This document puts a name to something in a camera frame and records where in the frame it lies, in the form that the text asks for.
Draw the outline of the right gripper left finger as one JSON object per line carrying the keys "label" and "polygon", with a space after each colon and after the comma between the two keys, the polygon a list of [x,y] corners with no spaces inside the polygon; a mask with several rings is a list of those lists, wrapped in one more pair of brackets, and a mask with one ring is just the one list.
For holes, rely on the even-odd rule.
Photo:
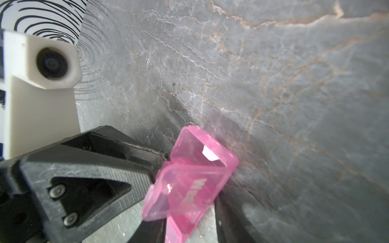
{"label": "right gripper left finger", "polygon": [[142,221],[127,243],[164,243],[167,219]]}

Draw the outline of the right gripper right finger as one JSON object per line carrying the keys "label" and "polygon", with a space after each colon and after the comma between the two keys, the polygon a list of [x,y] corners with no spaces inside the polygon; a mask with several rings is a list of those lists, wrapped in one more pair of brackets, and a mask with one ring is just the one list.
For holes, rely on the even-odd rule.
{"label": "right gripper right finger", "polygon": [[255,243],[231,206],[219,194],[214,203],[216,231],[219,243]]}

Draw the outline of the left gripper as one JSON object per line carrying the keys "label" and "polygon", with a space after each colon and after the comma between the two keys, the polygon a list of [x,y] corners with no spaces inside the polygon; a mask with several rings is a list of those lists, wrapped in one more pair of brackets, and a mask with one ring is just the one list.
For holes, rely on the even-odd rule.
{"label": "left gripper", "polygon": [[143,200],[167,159],[102,126],[2,161],[1,242],[79,243]]}

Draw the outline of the pink pillbox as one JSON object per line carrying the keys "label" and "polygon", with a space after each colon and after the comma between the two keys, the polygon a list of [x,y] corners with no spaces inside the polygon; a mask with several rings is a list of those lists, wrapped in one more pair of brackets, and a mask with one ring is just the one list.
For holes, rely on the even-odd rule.
{"label": "pink pillbox", "polygon": [[185,243],[238,164],[209,133],[184,127],[145,196],[143,220],[166,219],[165,241]]}

